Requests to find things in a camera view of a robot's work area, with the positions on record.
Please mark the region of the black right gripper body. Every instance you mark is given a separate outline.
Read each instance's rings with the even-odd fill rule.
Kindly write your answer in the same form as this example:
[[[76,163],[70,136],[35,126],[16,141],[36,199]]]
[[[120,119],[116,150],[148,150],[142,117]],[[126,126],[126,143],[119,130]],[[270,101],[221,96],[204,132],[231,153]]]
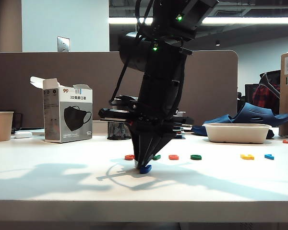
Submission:
[[[170,118],[165,119],[157,111],[142,107],[138,102],[138,98],[128,95],[120,95],[114,99],[111,108],[101,108],[98,112],[101,120],[108,122],[126,123],[130,126],[135,121],[150,122],[156,125],[158,122],[174,126],[174,130],[178,127],[190,127],[194,124],[194,120],[190,117],[178,116],[177,112]]]

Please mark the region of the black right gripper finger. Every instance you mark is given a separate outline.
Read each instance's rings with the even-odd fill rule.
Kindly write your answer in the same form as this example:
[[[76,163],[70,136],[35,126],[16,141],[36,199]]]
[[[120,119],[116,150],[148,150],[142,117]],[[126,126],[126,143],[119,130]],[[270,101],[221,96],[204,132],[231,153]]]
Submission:
[[[151,130],[140,132],[140,167],[149,161],[174,137],[173,125],[156,126]]]
[[[146,154],[145,148],[145,129],[138,122],[131,123],[131,135],[134,151],[135,167],[141,168],[144,164],[144,157]]]

